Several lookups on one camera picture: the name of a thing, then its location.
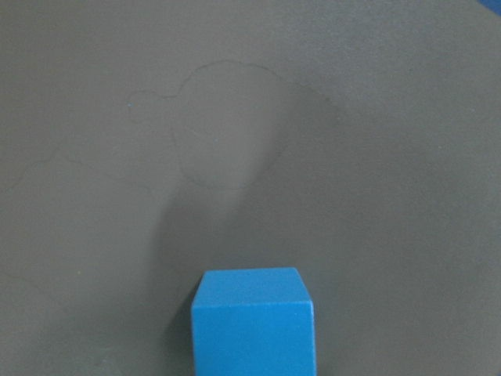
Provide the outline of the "blue block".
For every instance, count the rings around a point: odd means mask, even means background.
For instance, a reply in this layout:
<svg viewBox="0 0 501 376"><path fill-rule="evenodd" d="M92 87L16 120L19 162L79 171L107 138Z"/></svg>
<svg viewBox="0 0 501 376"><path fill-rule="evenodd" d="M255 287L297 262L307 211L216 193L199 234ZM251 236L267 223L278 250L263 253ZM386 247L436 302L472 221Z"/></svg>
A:
<svg viewBox="0 0 501 376"><path fill-rule="evenodd" d="M208 270L191 305L197 375L315 375L314 305L294 267Z"/></svg>

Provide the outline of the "brown paper table cover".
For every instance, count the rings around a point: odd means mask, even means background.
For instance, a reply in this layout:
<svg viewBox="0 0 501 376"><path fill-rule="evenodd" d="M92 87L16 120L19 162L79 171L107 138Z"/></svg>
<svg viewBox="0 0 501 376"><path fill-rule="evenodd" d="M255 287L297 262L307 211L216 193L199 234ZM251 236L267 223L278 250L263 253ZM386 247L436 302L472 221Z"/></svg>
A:
<svg viewBox="0 0 501 376"><path fill-rule="evenodd" d="M191 375L204 271L277 266L320 375L499 374L497 14L2 2L2 374Z"/></svg>

